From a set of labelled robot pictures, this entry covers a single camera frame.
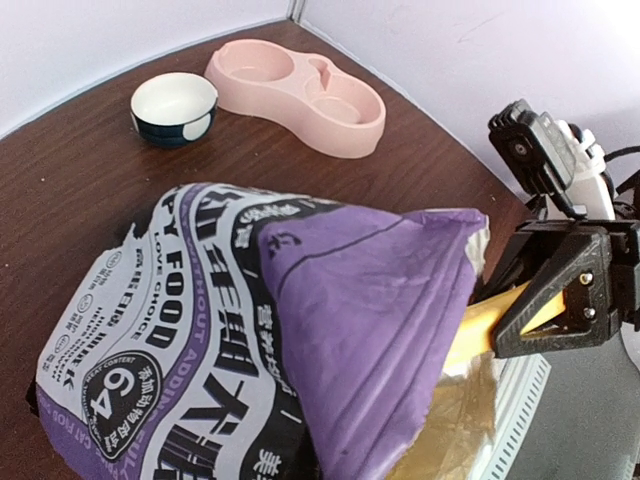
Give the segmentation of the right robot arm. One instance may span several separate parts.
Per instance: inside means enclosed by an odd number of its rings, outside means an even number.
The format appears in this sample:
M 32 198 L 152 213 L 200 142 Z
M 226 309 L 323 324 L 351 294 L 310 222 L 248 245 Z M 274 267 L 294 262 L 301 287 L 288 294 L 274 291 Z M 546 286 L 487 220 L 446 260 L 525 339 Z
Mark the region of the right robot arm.
M 604 195 L 611 220 L 531 220 L 479 297 L 506 301 L 488 330 L 499 358 L 599 346 L 639 325 L 639 176 Z

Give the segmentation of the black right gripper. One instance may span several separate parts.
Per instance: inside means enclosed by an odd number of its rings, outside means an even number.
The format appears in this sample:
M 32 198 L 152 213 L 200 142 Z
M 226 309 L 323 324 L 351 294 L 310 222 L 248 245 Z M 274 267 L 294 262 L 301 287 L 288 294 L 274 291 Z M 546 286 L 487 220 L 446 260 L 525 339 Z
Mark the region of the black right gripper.
M 498 358 L 595 347 L 624 323 L 638 329 L 639 222 L 526 222 L 472 303 L 527 281 L 492 330 Z

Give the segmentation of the yellow plastic scoop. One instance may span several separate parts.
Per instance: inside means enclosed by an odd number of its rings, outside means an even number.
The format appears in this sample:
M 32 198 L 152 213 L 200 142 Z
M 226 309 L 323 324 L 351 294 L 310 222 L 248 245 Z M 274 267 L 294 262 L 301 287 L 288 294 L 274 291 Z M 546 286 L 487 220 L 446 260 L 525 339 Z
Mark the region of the yellow plastic scoop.
M 465 375 L 475 357 L 492 350 L 492 329 L 528 285 L 526 282 L 467 307 L 444 363 L 444 375 Z

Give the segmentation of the purple pet food bag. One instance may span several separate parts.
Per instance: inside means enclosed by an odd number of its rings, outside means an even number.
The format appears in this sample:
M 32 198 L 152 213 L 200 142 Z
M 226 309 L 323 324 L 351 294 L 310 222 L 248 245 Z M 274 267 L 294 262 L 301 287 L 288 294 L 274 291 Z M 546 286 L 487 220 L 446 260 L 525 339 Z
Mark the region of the purple pet food bag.
M 38 416 L 84 479 L 381 479 L 419 436 L 484 264 L 475 209 L 395 214 L 174 188 L 93 263 L 43 348 Z

